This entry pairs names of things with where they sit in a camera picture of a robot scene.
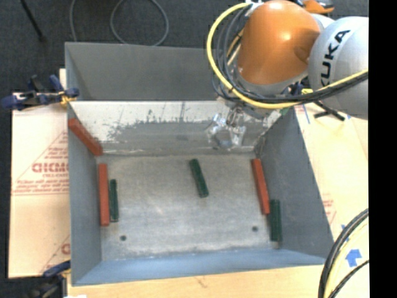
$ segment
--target blue clamp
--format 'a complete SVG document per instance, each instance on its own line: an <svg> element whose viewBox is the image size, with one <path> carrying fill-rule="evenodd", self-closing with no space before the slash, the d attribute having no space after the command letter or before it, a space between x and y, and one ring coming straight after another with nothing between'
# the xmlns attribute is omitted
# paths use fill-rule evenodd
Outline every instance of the blue clamp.
<svg viewBox="0 0 397 298"><path fill-rule="evenodd" d="M1 99L3 109L22 111L26 108L43 106L54 103L66 105L75 100L79 95L78 88L64 89L60 80L50 76L51 89L44 89L37 76L32 76L27 84L28 91L19 95L9 95Z"/></svg>
<svg viewBox="0 0 397 298"><path fill-rule="evenodd" d="M48 281L32 289L28 296L29 298L49 298L56 297L54 293L58 291L57 297L64 298L68 295L67 280L63 277L62 273L71 268L71 263L65 261L60 263L47 271L42 275L43 278Z"/></svg>

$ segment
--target red block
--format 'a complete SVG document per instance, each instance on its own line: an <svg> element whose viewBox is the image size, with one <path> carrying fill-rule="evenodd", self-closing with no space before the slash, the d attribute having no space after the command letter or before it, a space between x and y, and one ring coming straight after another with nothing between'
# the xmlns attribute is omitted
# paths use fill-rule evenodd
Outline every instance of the red block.
<svg viewBox="0 0 397 298"><path fill-rule="evenodd" d="M262 214L270 214L270 200L267 192L265 176L263 174L262 163L260 159L252 159L252 172L254 173L256 191L258 193L259 204L261 205Z"/></svg>
<svg viewBox="0 0 397 298"><path fill-rule="evenodd" d="M68 120L69 129L80 139L83 144L95 156L101 156L104 153L103 147L100 143L84 128L76 118Z"/></svg>
<svg viewBox="0 0 397 298"><path fill-rule="evenodd" d="M98 180L100 226L108 226L110 223L109 181L107 179L107 164L105 163L98 164Z"/></svg>

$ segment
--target gray bin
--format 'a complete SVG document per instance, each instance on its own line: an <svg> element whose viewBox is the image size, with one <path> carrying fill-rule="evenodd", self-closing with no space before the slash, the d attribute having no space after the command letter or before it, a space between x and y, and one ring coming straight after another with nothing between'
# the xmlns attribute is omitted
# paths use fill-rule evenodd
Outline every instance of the gray bin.
<svg viewBox="0 0 397 298"><path fill-rule="evenodd" d="M81 90L69 118L104 147L95 157L69 132L74 286L324 263L332 234L293 110L266 132L247 115L243 144L214 149L206 129L229 109L214 101L203 50L65 50L68 87ZM198 195L192 158L208 197ZM261 214L252 158L262 160L270 198L281 202L278 246ZM118 182L120 218L108 227L99 225L98 163Z"/></svg>

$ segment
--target dark floor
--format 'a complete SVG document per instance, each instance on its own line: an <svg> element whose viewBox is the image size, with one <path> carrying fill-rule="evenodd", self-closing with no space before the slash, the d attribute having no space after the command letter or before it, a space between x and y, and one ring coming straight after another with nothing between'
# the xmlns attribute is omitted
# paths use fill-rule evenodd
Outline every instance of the dark floor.
<svg viewBox="0 0 397 298"><path fill-rule="evenodd" d="M19 0L0 0L0 98L25 89L32 75L46 83L64 65L64 42L73 41L69 10L73 0L25 0L45 42L30 23ZM73 18L79 41L117 42L110 15L120 0L77 0ZM209 26L230 6L243 0L157 0L169 19L162 45L203 48ZM333 0L333 19L369 16L369 0ZM128 43L152 45L164 32L161 13L148 0L126 0L115 13L114 27ZM0 111L0 298L20 297L41 279L7 280L9 224L10 139L8 112Z"/></svg>

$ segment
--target black cable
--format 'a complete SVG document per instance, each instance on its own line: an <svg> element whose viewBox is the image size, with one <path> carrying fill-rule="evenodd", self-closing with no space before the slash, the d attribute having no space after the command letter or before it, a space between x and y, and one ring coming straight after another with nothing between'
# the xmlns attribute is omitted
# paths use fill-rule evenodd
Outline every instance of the black cable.
<svg viewBox="0 0 397 298"><path fill-rule="evenodd" d="M335 287L335 289L330 293L328 298L335 298L336 295L341 291L341 289L346 285L348 280L361 268L363 268L366 264L369 264L370 260L364 261L362 264L356 266L349 274L347 274L343 279L340 281L340 283Z"/></svg>
<svg viewBox="0 0 397 298"><path fill-rule="evenodd" d="M115 30L115 28L114 28L114 24L113 24L114 14L116 13L116 11L117 11L118 7L121 5L121 3L123 3L124 1L125 1L125 0L120 0L120 1L117 3L117 5L115 6L115 8L113 9L112 15L110 16L110 28L112 29L112 32L113 32L114 36L117 38L118 41L120 41L120 42L122 42L122 43L124 43L124 44L127 44L127 42L124 41L124 40L118 35L118 33L116 32L116 30ZM165 41L165 39L167 38L167 36L168 36L168 33L169 33L169 21L168 21L167 14L165 13L164 9L160 6L160 4L159 4L156 0L150 0L150 1L151 1L151 2L159 9L159 11L161 12L161 14L162 14L162 16L163 16L163 19L164 19L165 27L166 27L166 28L165 28L165 31L164 31L164 34L163 34L163 36L161 37L161 39L160 39L159 41L157 41L155 44L152 45L152 46L158 46L158 45L162 44L162 43Z"/></svg>
<svg viewBox="0 0 397 298"><path fill-rule="evenodd" d="M334 242L331 251L328 254L328 257L324 263L324 268L321 273L319 287L318 287L318 298L324 298L325 287L328 281L329 273L334 265L335 259L339 254L339 250L341 249L344 242L347 240L349 235L369 216L369 209L363 210L359 215L354 217L349 224L345 226L341 234L339 234L338 238Z"/></svg>
<svg viewBox="0 0 397 298"><path fill-rule="evenodd" d="M77 42L77 36L76 36L76 30L75 30L75 28L74 28L73 13L74 13L74 6L75 6L75 4L76 4L76 1L77 1L77 0L72 0L72 3L71 3L71 5L70 5L70 9L69 9L69 26L70 26L70 29L71 29L71 32L72 32L72 38L73 38L73 40L74 40L75 42ZM117 11L118 7L121 5L121 3L123 3L124 1L125 1L125 0L120 0L120 1L116 4L116 6L114 7L114 9L113 9L113 11L112 11L112 15L110 16L110 24L109 24L109 25L110 25L110 28L111 28L112 33L113 33L113 35L115 36L115 38L116 38L119 42L124 43L124 44L127 44L127 42L124 41L124 40L118 35L118 33L116 32L116 30L115 30L115 28L114 28L114 25L113 25L114 14L115 14L115 12ZM161 14L163 15L164 22L165 22L165 26L166 26L165 32L164 32L162 38L161 38L159 41L157 41L155 44L152 45L152 46L157 46L157 45L162 44L162 43L165 41L165 39L167 38L167 36L168 36L168 33L169 33L169 20L168 20L167 14L165 13L164 9L159 5L159 3L158 3L156 0L150 0L150 1L160 10Z"/></svg>

